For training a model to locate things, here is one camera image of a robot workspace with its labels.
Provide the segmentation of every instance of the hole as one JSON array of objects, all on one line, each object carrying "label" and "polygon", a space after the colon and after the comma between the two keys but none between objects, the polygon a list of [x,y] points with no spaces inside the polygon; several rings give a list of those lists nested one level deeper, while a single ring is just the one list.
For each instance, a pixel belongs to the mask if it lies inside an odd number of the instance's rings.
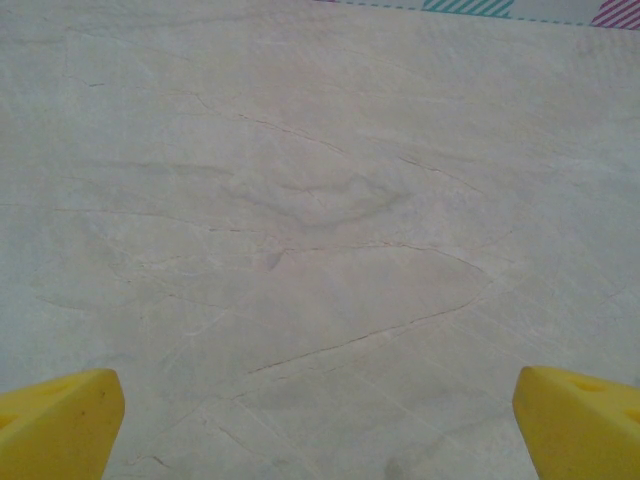
[{"label": "hole", "polygon": [[631,420],[640,423],[640,410],[627,410],[625,413]]},{"label": "hole", "polygon": [[604,388],[602,385],[583,382],[581,380],[572,380],[571,383],[573,383],[580,390],[584,390],[585,392],[604,392],[606,390],[606,388]]},{"label": "hole", "polygon": [[66,385],[64,383],[51,385],[50,387],[45,387],[40,390],[40,395],[55,395],[56,393],[60,393],[61,391],[66,390],[67,388],[69,388],[69,385]]},{"label": "hole", "polygon": [[18,418],[17,415],[0,415],[0,430],[9,425],[16,418]]}]

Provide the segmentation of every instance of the floor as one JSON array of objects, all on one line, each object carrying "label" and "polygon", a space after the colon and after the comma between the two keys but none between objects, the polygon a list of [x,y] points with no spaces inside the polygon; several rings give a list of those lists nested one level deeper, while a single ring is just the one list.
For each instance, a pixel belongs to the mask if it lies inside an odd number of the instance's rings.
[{"label": "floor", "polygon": [[105,479],[533,480],[520,368],[640,385],[640,33],[2,0],[0,390]]}]

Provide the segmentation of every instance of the pink striped pattern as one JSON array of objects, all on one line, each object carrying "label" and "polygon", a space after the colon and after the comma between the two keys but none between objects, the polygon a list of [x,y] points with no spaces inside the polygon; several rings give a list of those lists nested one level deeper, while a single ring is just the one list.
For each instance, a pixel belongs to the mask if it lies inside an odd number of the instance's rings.
[{"label": "pink striped pattern", "polygon": [[640,0],[607,0],[591,21],[594,27],[640,28]]}]

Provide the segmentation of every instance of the yellow object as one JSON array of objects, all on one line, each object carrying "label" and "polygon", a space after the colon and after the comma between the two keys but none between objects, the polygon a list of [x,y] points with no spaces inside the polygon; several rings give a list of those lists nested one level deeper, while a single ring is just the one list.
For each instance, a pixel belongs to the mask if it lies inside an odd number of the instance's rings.
[{"label": "yellow object", "polygon": [[0,395],[0,479],[100,479],[123,416],[113,370]]},{"label": "yellow object", "polygon": [[513,409],[542,480],[640,480],[639,389],[526,367]]}]

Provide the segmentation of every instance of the stain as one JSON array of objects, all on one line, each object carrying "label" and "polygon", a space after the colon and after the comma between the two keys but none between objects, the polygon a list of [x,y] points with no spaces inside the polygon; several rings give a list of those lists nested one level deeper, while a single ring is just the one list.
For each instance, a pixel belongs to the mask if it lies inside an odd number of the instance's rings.
[{"label": "stain", "polygon": [[[372,218],[390,211],[398,203],[405,202],[413,196],[412,193],[396,191],[384,183],[355,174],[338,184],[304,189],[271,185],[263,179],[247,176],[238,178],[231,187],[222,186],[221,190],[231,200],[259,206],[307,229],[336,228]],[[329,210],[304,209],[297,203],[284,200],[287,190],[308,193],[314,198],[319,197],[323,204],[328,203],[333,207]]]},{"label": "stain", "polygon": [[284,251],[282,252],[278,252],[278,253],[269,253],[264,261],[265,261],[265,265],[267,267],[267,271],[271,271],[274,268],[276,268],[276,266],[278,265],[278,263],[280,263],[280,260],[282,259],[282,255],[284,255]]},{"label": "stain", "polygon": [[384,480],[409,480],[397,458],[391,457],[387,460],[384,467]]},{"label": "stain", "polygon": [[286,467],[287,465],[289,465],[289,462],[287,460],[285,460],[284,458],[276,458],[273,460],[273,466],[274,467]]}]

